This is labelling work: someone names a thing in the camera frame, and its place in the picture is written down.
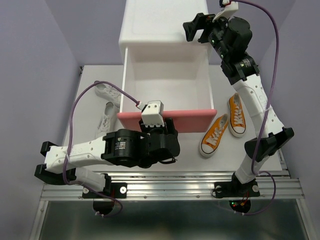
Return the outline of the orange canvas sneaker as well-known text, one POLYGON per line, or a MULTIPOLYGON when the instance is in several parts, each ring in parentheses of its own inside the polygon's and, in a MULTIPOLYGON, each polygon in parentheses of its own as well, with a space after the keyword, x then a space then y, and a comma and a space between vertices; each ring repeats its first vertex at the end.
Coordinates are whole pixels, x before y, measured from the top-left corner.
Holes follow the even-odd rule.
POLYGON ((236 92, 228 100, 229 122, 228 127, 232 135, 242 138, 246 133, 246 120, 242 107, 240 95, 236 92))
POLYGON ((203 136, 199 144, 199 152, 203 157, 209 158, 217 151, 228 126, 228 119, 228 114, 218 117, 203 136))

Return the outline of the pink top drawer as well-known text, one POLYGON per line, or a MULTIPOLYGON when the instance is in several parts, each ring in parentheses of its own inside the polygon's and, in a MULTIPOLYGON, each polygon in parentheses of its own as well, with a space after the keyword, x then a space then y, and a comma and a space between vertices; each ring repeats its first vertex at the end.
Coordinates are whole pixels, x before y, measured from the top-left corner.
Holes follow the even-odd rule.
POLYGON ((126 48, 122 90, 144 104, 161 101, 163 117, 173 118, 179 133, 206 132, 217 115, 202 47, 126 48))

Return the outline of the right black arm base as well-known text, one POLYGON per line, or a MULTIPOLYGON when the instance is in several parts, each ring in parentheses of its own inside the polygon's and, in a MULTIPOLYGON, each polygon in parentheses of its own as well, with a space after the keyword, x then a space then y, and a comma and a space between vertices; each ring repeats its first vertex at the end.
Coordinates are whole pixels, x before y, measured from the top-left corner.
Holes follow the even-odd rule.
POLYGON ((256 179, 241 184, 238 180, 220 181, 214 183, 211 195, 216 199, 229 198, 229 205, 233 211, 248 214, 251 209, 250 198, 260 196, 260 189, 256 179))

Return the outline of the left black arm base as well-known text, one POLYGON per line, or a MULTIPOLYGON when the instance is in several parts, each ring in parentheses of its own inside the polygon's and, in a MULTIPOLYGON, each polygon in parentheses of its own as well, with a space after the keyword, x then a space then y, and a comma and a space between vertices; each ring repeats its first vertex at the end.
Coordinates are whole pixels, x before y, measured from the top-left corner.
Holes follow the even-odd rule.
POLYGON ((127 198, 128 184, 126 182, 112 182, 108 174, 103 174, 102 190, 95 190, 87 184, 82 184, 82 193, 85 199, 93 199, 92 209, 96 216, 101 218, 114 217, 120 214, 124 208, 120 199, 127 198))

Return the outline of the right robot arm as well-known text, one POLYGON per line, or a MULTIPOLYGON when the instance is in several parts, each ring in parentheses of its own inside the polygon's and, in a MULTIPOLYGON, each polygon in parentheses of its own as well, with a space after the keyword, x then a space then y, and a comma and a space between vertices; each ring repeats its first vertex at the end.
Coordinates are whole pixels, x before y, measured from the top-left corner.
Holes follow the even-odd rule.
POLYGON ((198 13, 192 21, 183 23, 183 28, 188 42, 198 30, 203 31, 197 41, 210 43, 221 58, 221 69, 244 103, 256 134, 244 144, 244 160, 231 181, 214 184, 215 197, 258 197, 256 176, 267 159, 294 136, 294 131, 283 125, 268 103, 270 98, 262 86, 258 65, 246 52, 252 38, 250 24, 239 17, 198 13))

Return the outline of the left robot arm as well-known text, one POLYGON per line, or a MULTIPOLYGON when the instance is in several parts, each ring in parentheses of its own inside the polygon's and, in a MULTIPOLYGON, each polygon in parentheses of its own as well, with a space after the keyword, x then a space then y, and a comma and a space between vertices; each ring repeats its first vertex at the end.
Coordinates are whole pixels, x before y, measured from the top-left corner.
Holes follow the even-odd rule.
POLYGON ((69 146, 45 141, 40 153, 44 163, 36 166, 35 177, 48 185, 81 185, 100 197, 114 197, 111 177, 87 169, 93 165, 150 168, 172 164, 180 154, 178 131, 172 118, 164 126, 146 127, 140 131, 119 129, 95 140, 69 146))

